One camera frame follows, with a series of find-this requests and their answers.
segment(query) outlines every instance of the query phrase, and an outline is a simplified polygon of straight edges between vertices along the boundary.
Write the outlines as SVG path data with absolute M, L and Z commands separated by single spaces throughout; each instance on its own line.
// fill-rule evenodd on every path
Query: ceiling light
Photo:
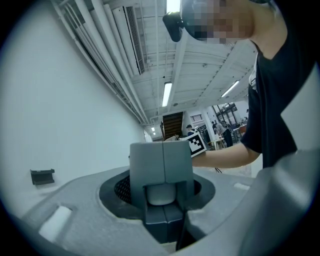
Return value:
M 224 96 L 226 96 L 238 83 L 239 83 L 238 80 L 235 81 L 235 82 L 231 85 L 231 87 L 230 87 L 224 94 L 222 94 L 221 97 L 223 98 Z
M 171 92 L 172 82 L 166 82 L 164 84 L 164 93 L 163 93 L 163 102 L 162 107 L 166 107 L 168 105 L 168 100 Z
M 180 12 L 180 0 L 166 0 L 166 12 Z

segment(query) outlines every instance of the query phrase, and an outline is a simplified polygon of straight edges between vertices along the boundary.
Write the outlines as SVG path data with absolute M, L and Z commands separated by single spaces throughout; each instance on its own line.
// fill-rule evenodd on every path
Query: black t-shirt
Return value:
M 256 89 L 248 89 L 249 116 L 241 139 L 246 147 L 263 154 L 264 168 L 297 150 L 281 112 L 303 86 L 316 60 L 313 49 L 317 46 L 307 43 L 303 25 L 297 26 L 290 10 L 278 7 L 287 27 L 287 38 L 273 59 L 266 59 L 257 48 Z

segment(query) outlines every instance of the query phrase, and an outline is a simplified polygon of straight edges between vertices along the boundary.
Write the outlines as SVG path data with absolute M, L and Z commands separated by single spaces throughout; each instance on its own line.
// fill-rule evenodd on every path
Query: black mesh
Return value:
M 118 198 L 131 204 L 130 176 L 125 177 L 114 185 L 114 192 Z

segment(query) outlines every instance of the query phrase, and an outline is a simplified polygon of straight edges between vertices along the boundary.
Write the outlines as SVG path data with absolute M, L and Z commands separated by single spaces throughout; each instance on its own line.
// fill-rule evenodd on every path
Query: ceiling pipe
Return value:
M 157 69 L 157 104 L 159 115 L 159 38 L 158 38 L 158 0 L 154 0 L 155 37 L 156 37 L 156 69 Z
M 165 50 L 165 63 L 164 63 L 164 81 L 166 82 L 166 74 L 167 74 L 167 61 L 168 61 L 168 45 L 169 45 L 169 33 L 166 34 L 166 50 Z
M 107 51 L 107 48 L 105 46 L 104 41 L 102 40 L 98 29 L 96 28 L 96 25 L 88 11 L 88 8 L 85 4 L 84 0 L 75 0 L 76 5 L 78 6 L 79 11 L 81 12 L 82 17 L 84 18 L 86 24 L 88 25 L 90 32 L 94 38 L 94 40 L 97 43 L 97 46 L 102 54 L 103 59 L 106 61 L 109 69 L 111 70 L 111 72 L 113 73 L 113 75 L 115 76 L 115 78 L 117 79 L 117 81 L 120 83 L 123 91 L 125 92 L 125 94 L 127 95 L 128 99 L 130 100 L 132 106 L 134 107 L 134 109 L 138 112 L 139 116 L 141 117 L 141 119 L 144 121 L 145 117 L 144 115 L 141 113 L 141 111 L 139 110 L 135 100 L 132 98 L 127 86 L 125 85 L 124 81 L 122 80 L 122 77 L 119 73 L 119 71 L 117 70 L 117 67 L 115 65 L 115 63 L 113 62 L 109 52 Z
M 126 55 L 126 51 L 125 51 L 124 45 L 123 45 L 123 43 L 121 41 L 121 37 L 119 35 L 119 31 L 118 31 L 117 24 L 115 22 L 115 18 L 114 18 L 114 15 L 112 13 L 112 10 L 111 10 L 109 4 L 107 4 L 107 3 L 103 7 L 104 7 L 105 14 L 106 14 L 106 16 L 108 18 L 110 27 L 112 29 L 112 34 L 114 35 L 114 38 L 116 40 L 116 45 L 119 47 L 119 50 L 120 50 L 122 59 L 124 61 L 126 70 L 129 72 L 130 77 L 133 77 L 134 73 L 132 72 L 131 66 L 129 64 L 129 61 L 128 61 L 128 58 L 127 58 L 127 55 Z
M 73 26 L 73 29 L 75 31 L 77 31 L 78 36 L 80 37 L 80 40 L 82 41 L 82 43 L 84 44 L 84 46 L 87 48 L 87 50 L 89 50 L 89 54 L 91 55 L 91 57 L 94 59 L 94 61 L 97 63 L 97 65 L 99 66 L 99 68 L 101 69 L 102 73 L 104 73 L 104 75 L 108 78 L 109 76 L 112 78 L 112 80 L 115 82 L 116 86 L 118 87 L 118 89 L 121 91 L 121 93 L 123 95 L 125 95 L 124 90 L 121 88 L 121 86 L 119 86 L 119 83 L 116 82 L 117 80 L 115 79 L 114 75 L 110 72 L 110 69 L 108 68 L 105 60 L 102 58 L 101 54 L 99 53 L 96 45 L 92 42 L 92 39 L 90 38 L 90 36 L 88 35 L 88 32 L 86 30 L 86 28 L 83 26 L 83 24 L 80 22 L 78 16 L 75 13 L 75 10 L 73 9 L 73 7 L 67 3 L 64 7 L 64 10 L 67 11 L 67 13 L 69 15 L 67 15 L 66 17 L 69 19 L 70 24 L 75 24 Z
M 84 0 L 77 0 L 76 1 L 77 4 L 78 4 L 79 1 L 84 3 Z M 134 85 L 133 85 L 133 83 L 131 81 L 131 77 L 130 77 L 130 75 L 128 73 L 128 70 L 127 70 L 126 65 L 124 63 L 124 60 L 123 60 L 123 58 L 121 56 L 121 53 L 120 53 L 119 47 L 117 45 L 114 33 L 113 33 L 112 29 L 111 29 L 111 26 L 110 26 L 110 23 L 108 21 L 107 15 L 105 13 L 104 5 L 101 2 L 101 0 L 92 0 L 92 4 L 93 4 L 94 10 L 96 11 L 96 14 L 98 16 L 98 19 L 100 20 L 100 23 L 103 25 L 102 26 L 103 32 L 104 32 L 104 34 L 105 34 L 105 36 L 106 36 L 106 38 L 107 38 L 107 40 L 108 40 L 108 42 L 109 42 L 109 44 L 111 46 L 111 49 L 112 49 L 112 52 L 113 52 L 114 56 L 116 57 L 117 62 L 118 62 L 119 66 L 120 66 L 120 68 L 121 68 L 121 70 L 123 72 L 124 79 L 126 80 L 128 86 L 129 86 L 129 88 L 130 88 L 130 90 L 131 90 L 131 92 L 133 94 L 133 98 L 138 103 L 138 106 L 139 106 L 139 108 L 140 108 L 145 120 L 148 123 L 149 121 L 148 121 L 148 118 L 147 118 L 146 113 L 144 111 L 144 108 L 143 108 L 143 106 L 142 106 L 142 104 L 140 102 L 140 99 L 139 99 L 139 97 L 138 97 L 138 95 L 136 93 Z
M 96 67 L 96 65 L 93 63 L 93 61 L 91 60 L 91 58 L 88 56 L 88 54 L 86 53 L 86 51 L 83 49 L 82 45 L 79 43 L 76 35 L 74 34 L 74 32 L 72 31 L 72 29 L 70 28 L 68 22 L 65 19 L 65 16 L 62 14 L 61 10 L 59 9 L 59 7 L 57 6 L 56 2 L 54 0 L 51 0 L 51 3 L 56 11 L 56 13 L 58 14 L 60 20 L 62 21 L 63 25 L 65 26 L 66 30 L 69 32 L 71 38 L 73 39 L 73 41 L 75 42 L 76 46 L 79 48 L 79 50 L 81 51 L 81 53 L 84 55 L 84 57 L 86 58 L 86 60 L 90 63 L 90 65 L 92 66 L 92 68 L 94 69 L 94 71 L 97 72 L 97 74 L 100 76 L 100 78 L 103 80 L 103 82 L 109 87 L 109 89 L 116 95 L 116 97 L 135 115 L 135 117 L 140 121 L 140 123 L 143 123 L 142 120 L 137 116 L 137 114 L 128 106 L 128 104 L 125 103 L 125 101 L 119 96 L 119 94 L 117 94 L 117 92 L 115 91 L 115 89 L 112 88 L 112 86 L 108 83 L 108 81 L 104 78 L 104 76 L 101 74 L 101 72 L 98 70 L 98 68 Z
M 149 80 L 150 80 L 150 86 L 152 88 L 152 96 L 154 97 L 154 116 L 156 115 L 156 109 L 157 109 L 157 102 L 156 102 L 156 98 L 155 98 L 155 92 L 154 92 L 154 86 L 152 84 L 152 76 L 151 76 L 151 71 L 150 71 L 150 66 L 148 63 L 148 48 L 147 48 L 147 39 L 146 39 L 146 30 L 145 30 L 145 21 L 144 21 L 144 14 L 142 11 L 142 1 L 140 1 L 140 13 L 141 13 L 141 21 L 142 21 L 142 31 L 144 34 L 144 46 L 145 46 L 145 56 L 146 56 L 146 65 L 148 67 L 148 72 L 149 72 Z
M 64 5 L 66 5 L 70 0 L 64 0 L 61 3 L 59 3 L 59 7 L 63 7 Z

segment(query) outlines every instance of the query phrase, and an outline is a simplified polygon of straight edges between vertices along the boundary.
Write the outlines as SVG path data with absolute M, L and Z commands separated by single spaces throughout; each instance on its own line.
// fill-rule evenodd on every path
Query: staircase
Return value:
M 181 126 L 182 126 L 182 119 L 184 113 L 174 113 L 170 115 L 165 115 L 163 117 L 163 131 L 164 131 L 164 138 L 166 139 L 178 134 L 181 135 Z

